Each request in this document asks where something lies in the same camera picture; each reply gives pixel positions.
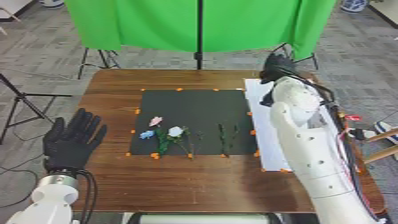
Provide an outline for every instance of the gloved hand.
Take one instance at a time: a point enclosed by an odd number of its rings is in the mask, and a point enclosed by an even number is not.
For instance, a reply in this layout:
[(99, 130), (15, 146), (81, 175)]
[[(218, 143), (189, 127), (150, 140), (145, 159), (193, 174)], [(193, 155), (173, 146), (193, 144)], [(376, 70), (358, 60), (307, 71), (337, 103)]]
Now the gloved hand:
[(93, 136), (101, 118), (85, 109), (78, 109), (65, 128), (63, 118), (56, 118), (51, 130), (42, 138), (44, 145), (44, 169), (56, 171), (83, 169), (90, 153), (101, 144), (106, 135), (106, 125), (101, 126)]

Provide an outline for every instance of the black mat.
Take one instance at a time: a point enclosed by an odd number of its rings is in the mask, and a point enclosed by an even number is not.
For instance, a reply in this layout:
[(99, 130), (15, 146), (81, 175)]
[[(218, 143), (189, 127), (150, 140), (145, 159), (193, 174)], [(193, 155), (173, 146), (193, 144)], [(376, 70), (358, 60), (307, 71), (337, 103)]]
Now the black mat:
[[(234, 135), (234, 125), (237, 125), (239, 130), (227, 154), (243, 155), (255, 152), (255, 136), (250, 135), (252, 119), (246, 116), (246, 100), (239, 90), (182, 90), (181, 92), (152, 90), (143, 92), (140, 104), (131, 154), (147, 155), (156, 152), (156, 137), (145, 140), (138, 138), (140, 133), (149, 130), (149, 121), (154, 116), (163, 117), (161, 130), (166, 133), (173, 126), (188, 127), (195, 154), (221, 154), (218, 124), (225, 128), (227, 148)], [(197, 133), (202, 133), (202, 140), (198, 140)], [(165, 154), (184, 154), (175, 144), (170, 144)]]

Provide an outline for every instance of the pink flower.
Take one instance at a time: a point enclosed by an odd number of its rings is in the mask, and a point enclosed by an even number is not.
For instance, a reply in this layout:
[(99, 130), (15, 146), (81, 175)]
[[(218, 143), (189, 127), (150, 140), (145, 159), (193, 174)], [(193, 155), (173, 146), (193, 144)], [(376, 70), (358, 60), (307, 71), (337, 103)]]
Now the pink flower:
[(159, 124), (163, 118), (161, 117), (154, 117), (152, 120), (150, 120), (150, 123), (149, 123), (149, 127), (152, 127), (154, 125)]

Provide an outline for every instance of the artificial flower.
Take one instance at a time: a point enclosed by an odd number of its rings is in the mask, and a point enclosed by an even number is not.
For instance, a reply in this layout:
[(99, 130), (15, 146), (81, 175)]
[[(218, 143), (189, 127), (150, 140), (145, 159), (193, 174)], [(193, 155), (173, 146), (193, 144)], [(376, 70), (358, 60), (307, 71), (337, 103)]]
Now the artificial flower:
[(149, 139), (154, 135), (154, 131), (145, 131), (140, 133), (140, 139)]
[(150, 120), (150, 123), (149, 123), (149, 127), (157, 125), (161, 121), (163, 121), (163, 118), (161, 117), (154, 117), (152, 120)]
[(179, 136), (181, 136), (181, 134), (182, 134), (182, 129), (175, 126), (175, 127), (172, 127), (170, 129), (168, 129), (168, 136), (172, 137), (172, 138), (177, 138)]

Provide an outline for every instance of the green curtain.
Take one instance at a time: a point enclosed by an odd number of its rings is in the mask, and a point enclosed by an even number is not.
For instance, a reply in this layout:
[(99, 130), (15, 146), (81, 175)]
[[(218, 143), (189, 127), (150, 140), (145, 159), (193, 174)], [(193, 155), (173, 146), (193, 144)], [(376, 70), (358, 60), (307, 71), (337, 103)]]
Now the green curtain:
[[(310, 56), (335, 0), (204, 0), (204, 52), (289, 43)], [(85, 47), (197, 50), (197, 0), (65, 0)]]

